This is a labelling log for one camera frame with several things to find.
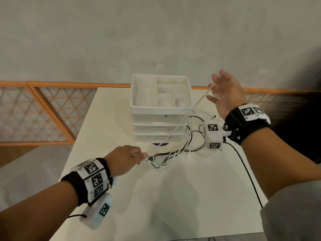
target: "gray wall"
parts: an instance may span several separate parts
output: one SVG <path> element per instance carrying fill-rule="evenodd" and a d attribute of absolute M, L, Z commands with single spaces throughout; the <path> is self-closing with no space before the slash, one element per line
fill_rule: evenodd
<path fill-rule="evenodd" d="M 0 0 L 0 80 L 130 83 L 133 73 L 207 85 L 315 89 L 321 0 Z"/>

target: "gray sleeve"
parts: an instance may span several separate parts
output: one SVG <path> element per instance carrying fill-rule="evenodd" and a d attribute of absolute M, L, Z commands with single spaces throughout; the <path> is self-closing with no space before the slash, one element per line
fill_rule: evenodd
<path fill-rule="evenodd" d="M 278 191 L 260 213 L 268 241 L 321 240 L 321 181 Z"/>

